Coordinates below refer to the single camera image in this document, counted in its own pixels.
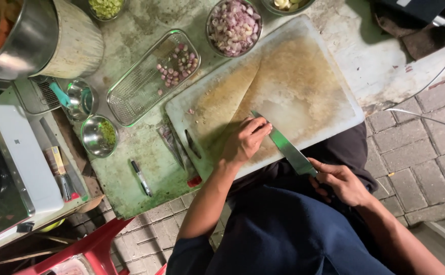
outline cutting board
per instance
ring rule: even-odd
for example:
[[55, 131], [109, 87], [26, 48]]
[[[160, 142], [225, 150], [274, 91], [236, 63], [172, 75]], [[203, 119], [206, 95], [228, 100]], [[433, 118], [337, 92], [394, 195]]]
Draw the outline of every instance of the cutting board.
[[[306, 15], [293, 18], [174, 97], [165, 107], [183, 147], [207, 180], [228, 136], [254, 109], [299, 150], [365, 117]], [[265, 137], [242, 177], [284, 156]]]

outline forearm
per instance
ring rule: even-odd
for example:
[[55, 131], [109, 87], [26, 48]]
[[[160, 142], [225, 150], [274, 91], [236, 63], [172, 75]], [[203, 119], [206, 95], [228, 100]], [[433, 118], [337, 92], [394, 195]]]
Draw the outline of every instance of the forearm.
[[177, 240], [212, 234], [239, 167], [220, 161], [197, 193], [185, 215]]
[[396, 274], [445, 274], [445, 266], [377, 199], [356, 208]]

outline wire mesh basket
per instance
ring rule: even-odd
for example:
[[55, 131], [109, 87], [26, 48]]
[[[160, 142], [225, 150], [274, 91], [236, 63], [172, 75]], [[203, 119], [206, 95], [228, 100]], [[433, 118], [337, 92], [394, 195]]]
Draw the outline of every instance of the wire mesh basket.
[[131, 127], [146, 115], [161, 100], [183, 84], [185, 78], [176, 86], [165, 86], [157, 64], [178, 68], [176, 58], [172, 58], [175, 48], [179, 44], [188, 46], [188, 51], [193, 52], [198, 59], [197, 67], [192, 75], [200, 67], [200, 55], [195, 49], [187, 34], [182, 30], [173, 29], [166, 33], [154, 46], [152, 46], [141, 59], [136, 62], [127, 73], [115, 83], [107, 94], [107, 103], [116, 120], [123, 127]]
[[42, 115], [61, 106], [58, 97], [49, 88], [56, 82], [50, 76], [38, 76], [12, 82], [13, 90], [24, 111], [30, 115]]

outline brown cloth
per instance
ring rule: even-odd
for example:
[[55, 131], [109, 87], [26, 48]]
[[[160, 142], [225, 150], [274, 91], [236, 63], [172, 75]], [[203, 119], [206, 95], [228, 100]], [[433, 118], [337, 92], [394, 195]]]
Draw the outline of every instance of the brown cloth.
[[[396, 11], [371, 3], [372, 19], [386, 32], [400, 39], [409, 54], [418, 60], [445, 47], [445, 27], [432, 23], [425, 28], [414, 28], [411, 19]], [[445, 9], [440, 13], [445, 18]]]

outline large metal pot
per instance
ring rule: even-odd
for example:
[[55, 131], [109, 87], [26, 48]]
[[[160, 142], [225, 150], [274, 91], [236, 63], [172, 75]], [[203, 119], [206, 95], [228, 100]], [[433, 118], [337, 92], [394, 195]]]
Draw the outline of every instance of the large metal pot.
[[24, 0], [22, 11], [0, 49], [0, 79], [39, 72], [58, 43], [58, 20], [52, 0]]

